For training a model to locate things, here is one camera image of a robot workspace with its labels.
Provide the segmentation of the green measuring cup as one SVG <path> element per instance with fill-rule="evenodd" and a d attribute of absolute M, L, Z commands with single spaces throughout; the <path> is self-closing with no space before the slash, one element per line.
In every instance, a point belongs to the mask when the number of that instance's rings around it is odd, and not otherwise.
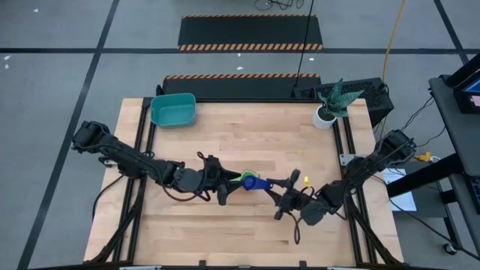
<path fill-rule="evenodd" d="M 245 180 L 245 178 L 248 177 L 248 176 L 253 176 L 253 177 L 259 178 L 260 174 L 257 173 L 257 172 L 254 172 L 252 170 L 245 169 L 243 172 L 240 173 L 240 176 L 232 178 L 229 181 L 230 182 L 243 182 Z"/>

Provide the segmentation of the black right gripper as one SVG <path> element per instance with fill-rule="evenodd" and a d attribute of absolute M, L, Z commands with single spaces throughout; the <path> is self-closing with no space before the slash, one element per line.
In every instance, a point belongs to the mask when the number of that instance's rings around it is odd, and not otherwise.
<path fill-rule="evenodd" d="M 313 199 L 312 195 L 307 195 L 305 190 L 295 189 L 295 183 L 299 179 L 300 173 L 298 169 L 294 169 L 289 178 L 266 179 L 271 188 L 277 185 L 284 189 L 282 195 L 273 190 L 267 190 L 267 194 L 277 206 L 277 211 L 274 214 L 276 221 L 279 221 L 284 214 L 291 214 L 293 210 L 300 211 L 301 219 L 304 221 L 318 221 L 320 219 L 320 204 Z"/>

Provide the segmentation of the black laptop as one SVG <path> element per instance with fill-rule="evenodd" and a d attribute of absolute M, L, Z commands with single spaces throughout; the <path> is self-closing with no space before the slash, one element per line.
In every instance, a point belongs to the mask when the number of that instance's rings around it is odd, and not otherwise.
<path fill-rule="evenodd" d="M 480 115 L 480 54 L 446 79 L 463 114 Z"/>

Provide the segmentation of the teal plastic basket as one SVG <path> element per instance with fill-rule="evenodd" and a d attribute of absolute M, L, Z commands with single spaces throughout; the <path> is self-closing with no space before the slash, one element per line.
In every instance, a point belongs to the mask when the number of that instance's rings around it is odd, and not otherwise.
<path fill-rule="evenodd" d="M 161 128 L 191 126 L 197 119 L 197 99 L 191 93 L 159 95 L 151 100 L 150 116 Z"/>

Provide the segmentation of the white paper sheet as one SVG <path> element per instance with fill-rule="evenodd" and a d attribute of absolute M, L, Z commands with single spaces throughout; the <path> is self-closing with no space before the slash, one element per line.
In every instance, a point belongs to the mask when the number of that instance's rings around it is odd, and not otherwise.
<path fill-rule="evenodd" d="M 387 184 L 396 182 L 406 175 L 405 169 L 387 168 L 382 171 L 383 179 Z M 391 210 L 393 212 L 400 212 L 401 210 L 407 212 L 416 212 L 416 204 L 411 192 L 401 194 L 391 198 Z"/>

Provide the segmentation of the small dark blue measuring cup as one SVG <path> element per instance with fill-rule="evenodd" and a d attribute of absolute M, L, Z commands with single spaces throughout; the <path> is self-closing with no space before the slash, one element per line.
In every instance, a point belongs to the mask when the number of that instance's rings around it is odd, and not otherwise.
<path fill-rule="evenodd" d="M 265 180 L 253 176 L 248 176 L 242 181 L 243 188 L 246 191 L 253 191 L 253 190 L 271 190 L 270 184 Z"/>

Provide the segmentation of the snake plant in white pot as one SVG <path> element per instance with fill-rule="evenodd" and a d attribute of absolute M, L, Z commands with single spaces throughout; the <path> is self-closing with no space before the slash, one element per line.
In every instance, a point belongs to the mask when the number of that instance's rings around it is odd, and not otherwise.
<path fill-rule="evenodd" d="M 316 128 L 329 129 L 339 118 L 348 118 L 347 107 L 358 99 L 364 90 L 343 93 L 344 81 L 338 80 L 328 94 L 318 94 L 321 101 L 316 108 L 312 122 Z"/>

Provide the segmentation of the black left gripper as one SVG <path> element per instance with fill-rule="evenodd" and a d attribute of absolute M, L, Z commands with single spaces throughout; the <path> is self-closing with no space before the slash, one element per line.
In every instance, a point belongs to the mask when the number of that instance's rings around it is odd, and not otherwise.
<path fill-rule="evenodd" d="M 225 171 L 218 158 L 209 155 L 205 160 L 205 182 L 202 189 L 202 199 L 206 202 L 211 200 L 209 192 L 217 193 L 217 201 L 220 206 L 227 204 L 228 190 L 242 188 L 242 172 Z"/>

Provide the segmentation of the black computer case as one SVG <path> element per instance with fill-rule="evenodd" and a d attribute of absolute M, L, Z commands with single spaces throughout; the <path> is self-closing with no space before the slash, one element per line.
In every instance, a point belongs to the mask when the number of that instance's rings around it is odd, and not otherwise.
<path fill-rule="evenodd" d="M 319 101 L 319 94 L 329 95 L 334 83 L 297 86 L 291 92 L 291 97 L 307 101 Z M 395 107 L 389 97 L 389 90 L 380 78 L 360 79 L 343 83 L 342 93 L 363 91 L 360 98 L 365 99 L 370 123 L 376 127 Z"/>

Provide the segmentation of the black hazard-striped floor mat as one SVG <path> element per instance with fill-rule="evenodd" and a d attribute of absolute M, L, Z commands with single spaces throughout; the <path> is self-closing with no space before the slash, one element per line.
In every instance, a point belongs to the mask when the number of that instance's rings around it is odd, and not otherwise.
<path fill-rule="evenodd" d="M 187 15 L 180 51 L 315 51 L 323 48 L 315 14 Z"/>
<path fill-rule="evenodd" d="M 319 85 L 317 73 L 168 75 L 157 95 L 191 93 L 203 99 L 290 99 L 295 89 Z"/>

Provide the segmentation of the black desk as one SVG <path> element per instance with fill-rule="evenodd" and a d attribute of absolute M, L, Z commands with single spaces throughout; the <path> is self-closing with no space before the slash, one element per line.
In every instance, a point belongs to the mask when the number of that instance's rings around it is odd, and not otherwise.
<path fill-rule="evenodd" d="M 439 192 L 439 198 L 444 206 L 460 206 L 476 252 L 464 250 L 457 239 L 449 239 L 443 249 L 448 254 L 462 251 L 480 261 L 480 115 L 460 111 L 453 89 L 446 85 L 450 76 L 430 79 L 429 85 L 455 153 L 388 184 L 387 191 L 390 197 L 396 197 L 449 179 L 451 190 Z"/>

